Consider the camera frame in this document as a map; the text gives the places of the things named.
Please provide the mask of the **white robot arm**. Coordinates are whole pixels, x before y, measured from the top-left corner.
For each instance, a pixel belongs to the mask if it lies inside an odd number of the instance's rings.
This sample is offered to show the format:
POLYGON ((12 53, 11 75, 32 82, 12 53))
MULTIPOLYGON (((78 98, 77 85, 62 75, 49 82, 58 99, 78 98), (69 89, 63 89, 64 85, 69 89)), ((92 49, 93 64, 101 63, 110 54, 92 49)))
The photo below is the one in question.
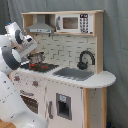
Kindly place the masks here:
POLYGON ((36 41, 24 36, 16 22, 5 26, 0 35, 0 119, 16 128, 48 128, 46 119, 32 112, 20 97, 9 74, 20 67, 21 58, 37 47, 36 41))

